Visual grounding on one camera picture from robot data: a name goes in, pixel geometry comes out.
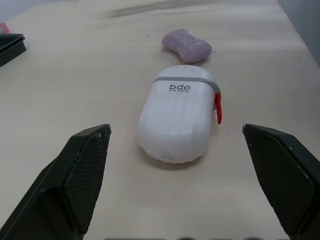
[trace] soap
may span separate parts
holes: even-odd
[[[186,64],[200,62],[212,53],[209,43],[190,35],[185,29],[169,32],[161,42],[165,48],[177,53]]]

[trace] black tray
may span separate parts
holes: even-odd
[[[24,40],[23,34],[0,34],[0,67],[26,51]]]

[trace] white plastic container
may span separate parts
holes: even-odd
[[[191,65],[166,68],[155,79],[137,127],[139,145],[163,162],[185,163],[203,155],[213,112],[221,122],[221,91],[213,75]]]

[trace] light wood surface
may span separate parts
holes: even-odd
[[[85,240],[287,237],[241,132],[244,123],[276,128],[320,158],[320,71],[276,2],[78,0],[8,24],[27,51],[0,68],[0,226],[71,135],[109,123]],[[135,129],[156,75],[181,64],[161,45],[180,28],[216,51],[199,66],[219,83],[223,120],[202,158],[170,165],[140,149]]]

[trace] red tab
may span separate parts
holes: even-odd
[[[221,108],[221,98],[220,93],[215,95],[215,105],[216,105],[216,114],[218,118],[218,124],[222,122],[222,108]]]

